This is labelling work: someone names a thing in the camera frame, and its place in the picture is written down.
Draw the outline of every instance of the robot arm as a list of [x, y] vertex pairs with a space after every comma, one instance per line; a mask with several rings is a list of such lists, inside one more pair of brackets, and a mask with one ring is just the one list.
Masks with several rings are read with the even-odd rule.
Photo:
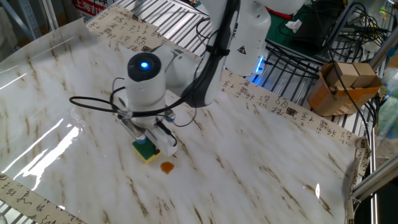
[[303, 3], [304, 0], [241, 0], [239, 25], [225, 61], [226, 68], [241, 76], [262, 74], [262, 62], [268, 56], [265, 40], [271, 26], [271, 17], [265, 7], [292, 14]]
[[[228, 69], [240, 75], [255, 74], [265, 54], [265, 38], [271, 24], [264, 4], [291, 13], [298, 10], [303, 1], [296, 0], [289, 5], [291, 0], [202, 0], [213, 24], [204, 59], [197, 62], [166, 45], [133, 56], [125, 79], [127, 110], [133, 112], [129, 119], [121, 119], [124, 127], [136, 141], [146, 136], [163, 154], [171, 156], [177, 150], [177, 139], [161, 123], [163, 116], [173, 117], [171, 109], [183, 102], [195, 108], [209, 105], [220, 89], [221, 72], [229, 53], [225, 63]], [[239, 27], [229, 46], [239, 10]], [[166, 90], [180, 99], [166, 106]]]
[[[171, 108], [183, 102], [197, 108], [207, 106], [215, 99], [240, 0], [204, 0], [202, 4], [209, 9], [214, 28], [201, 62], [179, 49], [163, 45], [149, 53], [133, 56], [127, 66], [127, 109], [133, 112], [132, 118], [122, 119], [122, 123], [136, 140], [144, 139], [145, 135], [166, 156], [177, 150], [177, 143], [171, 131], [159, 121], [165, 113], [167, 116], [173, 114]], [[180, 99], [166, 106], [166, 90]]]

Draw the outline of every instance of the orange object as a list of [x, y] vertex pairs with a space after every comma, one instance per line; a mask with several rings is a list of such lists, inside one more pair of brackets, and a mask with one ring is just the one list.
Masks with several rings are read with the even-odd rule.
[[174, 169], [174, 164], [172, 164], [171, 162], [164, 162], [160, 165], [160, 168], [163, 172], [169, 174], [169, 172]]

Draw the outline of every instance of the marble table surface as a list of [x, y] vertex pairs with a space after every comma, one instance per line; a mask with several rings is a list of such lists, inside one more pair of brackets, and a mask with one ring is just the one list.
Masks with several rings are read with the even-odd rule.
[[220, 92], [144, 164], [113, 114], [69, 103], [108, 99], [134, 54], [78, 21], [0, 63], [1, 172], [87, 223], [344, 222], [354, 147]]

